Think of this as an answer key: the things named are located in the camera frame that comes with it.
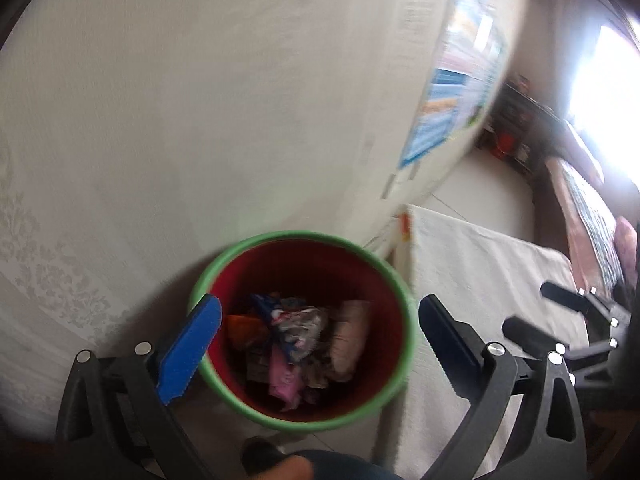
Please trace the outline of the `pink foil wrapper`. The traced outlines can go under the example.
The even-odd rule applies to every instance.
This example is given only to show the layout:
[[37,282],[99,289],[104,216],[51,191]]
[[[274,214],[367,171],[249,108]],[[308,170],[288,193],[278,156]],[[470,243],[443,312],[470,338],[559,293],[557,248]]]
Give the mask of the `pink foil wrapper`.
[[269,393],[283,404],[283,411],[295,410],[304,388],[302,370],[291,364],[284,352],[274,344],[269,360]]

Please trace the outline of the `white pink Pocky packet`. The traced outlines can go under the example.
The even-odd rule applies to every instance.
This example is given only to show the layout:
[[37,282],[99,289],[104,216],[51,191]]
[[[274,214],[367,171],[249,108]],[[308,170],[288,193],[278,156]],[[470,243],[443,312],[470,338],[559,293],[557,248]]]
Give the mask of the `white pink Pocky packet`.
[[355,371],[367,341],[369,310],[369,301],[349,300],[338,311],[329,352],[337,382],[347,382]]

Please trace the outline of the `dark blue cookie wrapper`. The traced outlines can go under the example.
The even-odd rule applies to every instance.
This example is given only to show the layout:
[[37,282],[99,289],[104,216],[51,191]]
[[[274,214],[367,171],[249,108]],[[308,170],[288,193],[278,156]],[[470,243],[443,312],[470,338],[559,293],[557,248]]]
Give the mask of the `dark blue cookie wrapper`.
[[302,362],[316,350],[329,323],[328,310],[297,297],[254,295],[252,299],[288,362]]

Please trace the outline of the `green red trash bin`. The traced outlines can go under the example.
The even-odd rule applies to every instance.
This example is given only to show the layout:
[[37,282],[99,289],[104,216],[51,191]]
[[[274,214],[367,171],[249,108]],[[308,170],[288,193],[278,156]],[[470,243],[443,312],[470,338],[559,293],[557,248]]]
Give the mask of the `green red trash bin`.
[[390,402],[416,348],[416,300],[387,262],[344,238],[283,231],[235,244],[204,269],[191,307],[221,306],[201,359],[229,408],[283,432],[341,428]]

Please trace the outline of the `white towel table cover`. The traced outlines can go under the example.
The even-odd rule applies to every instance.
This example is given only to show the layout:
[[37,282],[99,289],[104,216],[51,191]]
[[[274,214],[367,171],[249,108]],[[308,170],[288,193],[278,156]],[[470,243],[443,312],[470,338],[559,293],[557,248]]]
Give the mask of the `white towel table cover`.
[[[540,293],[545,281],[577,288],[560,252],[414,205],[400,215],[395,242],[394,267],[412,296],[436,295],[484,341],[505,341],[503,321],[518,316],[572,349],[588,344],[584,318]],[[420,336],[405,387],[383,412],[375,461],[401,478],[421,478],[468,408]]]

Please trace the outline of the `pink floral blanket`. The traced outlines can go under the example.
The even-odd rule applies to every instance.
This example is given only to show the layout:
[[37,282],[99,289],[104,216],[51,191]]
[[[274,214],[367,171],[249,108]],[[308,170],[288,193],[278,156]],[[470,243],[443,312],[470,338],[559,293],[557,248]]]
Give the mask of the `pink floral blanket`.
[[620,259],[625,281],[629,284],[636,284],[638,278],[637,271],[637,231],[631,223],[624,217],[616,218],[614,232],[614,247],[617,257]]

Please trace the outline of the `bed with plaid quilt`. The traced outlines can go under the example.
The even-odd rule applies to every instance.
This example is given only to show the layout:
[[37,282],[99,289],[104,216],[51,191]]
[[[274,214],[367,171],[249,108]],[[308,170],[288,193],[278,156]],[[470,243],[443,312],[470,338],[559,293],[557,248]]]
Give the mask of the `bed with plaid quilt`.
[[614,247],[616,218],[599,192],[569,162],[559,157],[546,160],[553,197],[564,222],[567,257],[575,284],[597,289],[602,296],[630,300],[639,287],[639,232],[637,227],[636,284],[625,281]]

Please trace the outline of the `dark shelf rack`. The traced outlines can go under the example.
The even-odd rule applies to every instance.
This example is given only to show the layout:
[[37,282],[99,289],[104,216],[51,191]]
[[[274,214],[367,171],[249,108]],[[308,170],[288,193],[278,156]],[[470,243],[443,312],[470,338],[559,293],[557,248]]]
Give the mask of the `dark shelf rack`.
[[553,152],[563,130],[564,122],[548,106],[506,82],[487,116],[476,146],[486,148],[530,181],[541,172],[544,159]]

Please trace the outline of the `white double wall socket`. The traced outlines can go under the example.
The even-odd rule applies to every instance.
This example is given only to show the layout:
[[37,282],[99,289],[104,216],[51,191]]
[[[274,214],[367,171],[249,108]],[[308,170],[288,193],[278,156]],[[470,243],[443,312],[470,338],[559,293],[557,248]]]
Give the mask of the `white double wall socket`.
[[407,182],[412,182],[418,169],[419,165],[413,164],[391,174],[383,188],[382,200],[389,200],[398,190],[404,188]]

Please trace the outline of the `blue pinyin wall poster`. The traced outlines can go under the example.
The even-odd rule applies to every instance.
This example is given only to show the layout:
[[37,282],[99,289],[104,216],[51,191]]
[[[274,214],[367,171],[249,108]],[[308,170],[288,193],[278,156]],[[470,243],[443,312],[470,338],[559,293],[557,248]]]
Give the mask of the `blue pinyin wall poster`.
[[413,118],[398,168],[413,164],[446,141],[456,121],[459,101],[470,75],[457,70],[436,68]]

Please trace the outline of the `green blue wall poster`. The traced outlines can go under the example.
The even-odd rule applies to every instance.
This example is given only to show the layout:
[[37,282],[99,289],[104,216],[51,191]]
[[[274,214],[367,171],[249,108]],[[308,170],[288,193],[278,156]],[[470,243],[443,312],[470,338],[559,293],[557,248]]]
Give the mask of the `green blue wall poster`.
[[487,51],[474,76],[472,110],[466,125],[472,126],[484,114],[490,98],[498,86],[498,79],[506,58],[506,40],[498,25],[489,33]]

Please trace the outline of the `white chart wall poster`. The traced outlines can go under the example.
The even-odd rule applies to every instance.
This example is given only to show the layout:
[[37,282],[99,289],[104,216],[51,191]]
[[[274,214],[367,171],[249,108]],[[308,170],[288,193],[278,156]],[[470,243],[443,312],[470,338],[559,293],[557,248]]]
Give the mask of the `white chart wall poster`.
[[450,66],[465,76],[454,128],[477,121],[494,88],[503,38],[491,0],[457,0],[449,24]]

